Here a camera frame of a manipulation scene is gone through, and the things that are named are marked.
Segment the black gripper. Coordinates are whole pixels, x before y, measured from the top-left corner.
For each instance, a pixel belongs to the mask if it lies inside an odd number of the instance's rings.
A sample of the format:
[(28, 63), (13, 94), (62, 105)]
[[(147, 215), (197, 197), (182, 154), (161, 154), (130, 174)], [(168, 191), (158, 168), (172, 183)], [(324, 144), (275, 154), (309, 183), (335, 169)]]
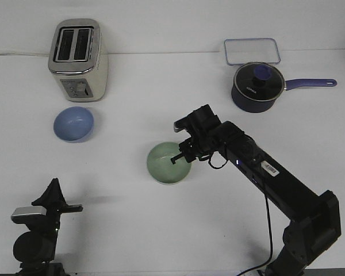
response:
[(83, 211), (82, 204), (69, 205), (66, 203), (60, 182), (57, 178), (51, 180), (43, 195), (39, 198), (41, 203), (56, 203), (47, 206), (36, 205), (42, 207), (45, 212), (35, 215), (31, 230), (38, 233), (56, 233), (60, 229), (60, 217), (65, 213), (77, 213)]
[(178, 145), (180, 153), (170, 159), (172, 164), (176, 164), (180, 159), (186, 163), (196, 159), (210, 160), (213, 153), (220, 149), (222, 149), (222, 156), (226, 159), (227, 147), (216, 133), (221, 121), (213, 113), (211, 107), (206, 104), (192, 111), (190, 115), (192, 116), (193, 131), (188, 139)]

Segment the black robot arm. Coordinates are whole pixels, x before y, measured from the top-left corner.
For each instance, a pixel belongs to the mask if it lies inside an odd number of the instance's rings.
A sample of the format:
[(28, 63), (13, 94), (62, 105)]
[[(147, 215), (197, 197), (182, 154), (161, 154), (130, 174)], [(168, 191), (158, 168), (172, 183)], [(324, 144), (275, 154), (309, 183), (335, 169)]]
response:
[(66, 203), (57, 178), (51, 180), (45, 192), (31, 206), (16, 208), (11, 215), (12, 222), (28, 228), (13, 246), (13, 255), (21, 268), (16, 275), (67, 275), (62, 263), (53, 262), (60, 217), (64, 213), (82, 210), (82, 205)]
[(238, 168), (279, 210), (289, 218), (283, 232), (284, 247), (258, 275), (303, 275), (319, 255), (341, 235), (339, 201), (330, 190), (317, 195), (262, 150), (234, 123), (221, 122), (204, 105), (174, 122), (174, 131), (190, 137), (179, 144), (175, 163), (209, 160), (215, 152)]

